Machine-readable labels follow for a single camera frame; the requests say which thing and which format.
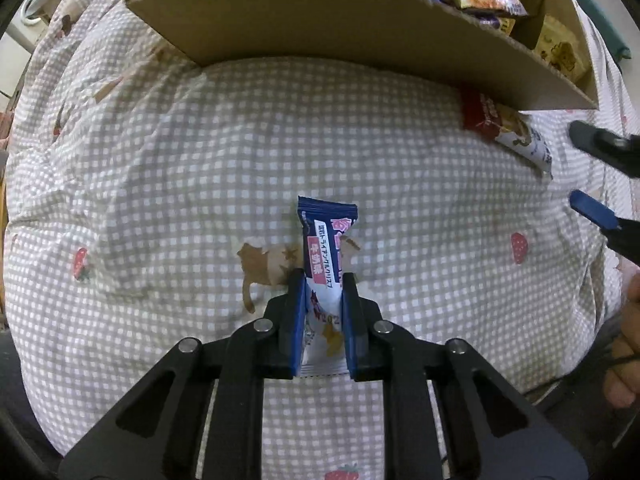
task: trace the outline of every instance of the green fabric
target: green fabric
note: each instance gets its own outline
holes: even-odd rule
[[[590,17],[593,25],[598,29],[604,43],[616,63],[622,59],[631,59],[631,49],[626,46],[622,37],[618,34],[611,22],[593,0],[576,0],[582,10]]]

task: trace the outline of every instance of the red snack package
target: red snack package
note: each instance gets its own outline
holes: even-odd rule
[[[551,173],[549,146],[536,130],[529,127],[521,114],[470,88],[463,88],[460,95],[466,130],[500,142],[533,162],[540,170]]]

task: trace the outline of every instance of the strawberry print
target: strawberry print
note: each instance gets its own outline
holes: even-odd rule
[[[76,257],[74,258],[74,278],[79,281],[87,278],[86,267],[84,266],[86,254],[86,248],[80,247],[76,253]]]
[[[358,480],[359,477],[355,465],[343,465],[340,469],[326,473],[324,480]]]
[[[511,235],[511,248],[513,249],[513,259],[516,264],[524,262],[524,258],[529,251],[529,243],[527,239],[521,233],[514,233]]]
[[[62,131],[62,125],[60,124],[60,119],[62,115],[62,108],[58,111],[58,116],[56,118],[56,123],[53,125],[53,142],[58,140],[60,133]]]

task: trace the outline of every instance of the metal screw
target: metal screw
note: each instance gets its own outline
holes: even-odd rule
[[[611,139],[611,143],[620,150],[626,149],[628,140],[624,137],[616,137],[615,139]]]
[[[386,319],[381,321],[377,321],[373,324],[373,330],[378,332],[379,334],[388,334],[394,329],[394,324]]]
[[[272,328],[273,328],[273,321],[271,321],[271,319],[261,317],[260,319],[256,319],[254,322],[254,330],[256,332],[268,332]]]
[[[447,341],[447,348],[453,354],[464,354],[468,345],[464,339],[449,339]]]
[[[193,337],[185,337],[178,343],[178,350],[185,354],[190,354],[198,347],[198,340]]]

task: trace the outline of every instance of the blue snack wrapper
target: blue snack wrapper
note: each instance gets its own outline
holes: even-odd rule
[[[495,30],[500,30],[500,20],[495,15],[487,13],[477,13],[473,14],[473,16],[475,16],[480,23],[489,25],[489,27],[492,27]]]
[[[355,204],[298,197],[306,276],[305,340],[300,374],[347,371],[342,336],[340,237],[358,219]]]

